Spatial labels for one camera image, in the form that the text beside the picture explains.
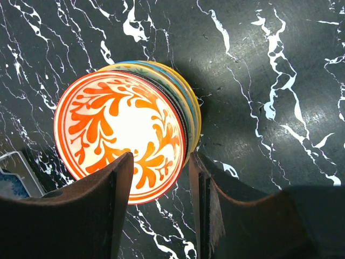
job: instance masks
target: countertop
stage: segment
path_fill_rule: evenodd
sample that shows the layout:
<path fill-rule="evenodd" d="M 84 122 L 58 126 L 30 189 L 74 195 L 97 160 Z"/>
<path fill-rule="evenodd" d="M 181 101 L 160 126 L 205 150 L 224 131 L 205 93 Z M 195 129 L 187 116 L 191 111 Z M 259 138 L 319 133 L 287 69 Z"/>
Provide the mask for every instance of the countertop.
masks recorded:
<path fill-rule="evenodd" d="M 156 60 L 194 88 L 199 152 L 266 193 L 345 179 L 344 0 L 0 2 L 0 153 L 23 151 L 45 190 L 73 182 L 54 143 L 68 85 Z M 188 167 L 129 206 L 119 258 L 196 258 Z"/>

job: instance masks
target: bowl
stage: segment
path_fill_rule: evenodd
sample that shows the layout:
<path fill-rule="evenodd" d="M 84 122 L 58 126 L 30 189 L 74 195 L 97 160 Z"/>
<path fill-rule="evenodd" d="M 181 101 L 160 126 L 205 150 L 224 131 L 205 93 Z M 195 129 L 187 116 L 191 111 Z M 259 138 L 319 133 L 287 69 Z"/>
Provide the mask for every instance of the bowl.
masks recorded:
<path fill-rule="evenodd" d="M 71 84 L 58 103 L 54 135 L 76 180 L 131 151 L 132 205 L 163 195 L 184 164 L 186 143 L 177 112 L 150 82 L 133 74 L 94 72 Z"/>

